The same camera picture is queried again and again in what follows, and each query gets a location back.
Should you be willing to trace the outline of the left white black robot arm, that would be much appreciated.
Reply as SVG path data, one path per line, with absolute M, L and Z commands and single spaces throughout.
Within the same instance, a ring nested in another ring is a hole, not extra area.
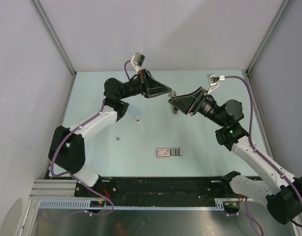
M 104 83 L 105 98 L 96 114 L 75 126 L 60 125 L 55 129 L 48 154 L 51 165 L 63 168 L 64 174 L 70 174 L 85 184 L 87 193 L 98 196 L 102 192 L 102 184 L 98 181 L 99 174 L 86 164 L 86 141 L 124 117 L 129 104 L 123 99 L 139 94 L 153 98 L 171 92 L 169 86 L 154 79 L 147 69 L 138 70 L 125 83 L 116 78 L 107 79 Z

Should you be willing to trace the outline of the beige black handled stapler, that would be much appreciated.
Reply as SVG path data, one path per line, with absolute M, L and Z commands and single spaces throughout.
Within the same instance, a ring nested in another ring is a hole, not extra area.
M 173 91 L 171 97 L 173 98 L 175 96 L 177 96 L 177 92 Z M 173 115 L 177 116 L 179 114 L 179 110 L 178 110 L 178 108 L 175 107 L 175 104 L 176 104 L 176 101 L 174 100 L 173 103 L 171 104 L 171 107 L 172 107 Z

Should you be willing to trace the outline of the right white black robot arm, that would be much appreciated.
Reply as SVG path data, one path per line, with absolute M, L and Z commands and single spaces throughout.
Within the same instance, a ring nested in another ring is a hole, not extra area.
M 259 151 L 251 135 L 240 125 L 244 117 L 241 102 L 231 99 L 218 106 L 203 88 L 171 97 L 168 102 L 185 115 L 200 113 L 220 125 L 215 132 L 217 142 L 245 161 L 262 179 L 259 183 L 232 171 L 224 176 L 220 185 L 225 197 L 238 193 L 251 198 L 264 205 L 283 225 L 302 213 L 302 177 L 297 178 Z

